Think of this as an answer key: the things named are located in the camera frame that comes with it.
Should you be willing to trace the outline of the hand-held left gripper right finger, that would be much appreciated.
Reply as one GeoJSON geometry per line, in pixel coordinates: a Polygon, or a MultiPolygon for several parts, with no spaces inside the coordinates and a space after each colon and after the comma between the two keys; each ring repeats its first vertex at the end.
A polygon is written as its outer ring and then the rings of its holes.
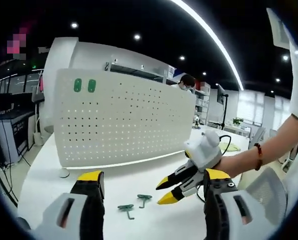
{"type": "Polygon", "coordinates": [[[206,240],[267,240],[277,228],[265,208],[223,171],[204,170],[203,194],[206,240]]]}

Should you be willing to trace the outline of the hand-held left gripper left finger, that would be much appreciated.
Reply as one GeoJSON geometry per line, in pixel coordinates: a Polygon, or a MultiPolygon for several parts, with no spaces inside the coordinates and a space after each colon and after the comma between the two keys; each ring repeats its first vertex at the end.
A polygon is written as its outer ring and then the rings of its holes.
{"type": "Polygon", "coordinates": [[[62,193],[43,212],[34,230],[37,240],[102,240],[104,238],[104,172],[81,174],[70,192],[62,193]]]}

